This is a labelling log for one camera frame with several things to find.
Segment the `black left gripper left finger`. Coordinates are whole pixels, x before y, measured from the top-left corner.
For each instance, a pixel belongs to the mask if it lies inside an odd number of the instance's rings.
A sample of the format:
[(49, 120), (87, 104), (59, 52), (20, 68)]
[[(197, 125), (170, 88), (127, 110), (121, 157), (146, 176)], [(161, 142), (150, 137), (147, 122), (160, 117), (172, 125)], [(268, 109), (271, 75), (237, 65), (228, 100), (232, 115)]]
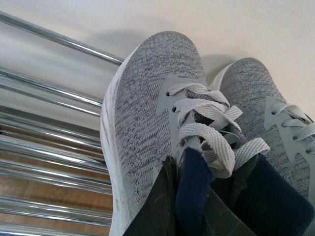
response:
[(173, 157), (162, 162), (153, 187), (125, 236), (174, 236), (176, 234), (175, 199), (177, 173)]

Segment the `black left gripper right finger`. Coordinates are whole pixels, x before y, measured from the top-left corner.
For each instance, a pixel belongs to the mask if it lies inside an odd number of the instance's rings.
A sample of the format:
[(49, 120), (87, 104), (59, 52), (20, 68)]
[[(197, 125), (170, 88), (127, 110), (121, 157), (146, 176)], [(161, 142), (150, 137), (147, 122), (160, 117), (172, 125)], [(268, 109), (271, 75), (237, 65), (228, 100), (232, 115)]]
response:
[(205, 236), (253, 236), (248, 226), (251, 203), (246, 204), (249, 178), (258, 163), (258, 155), (235, 170), (231, 177), (217, 178), (211, 184), (204, 210)]

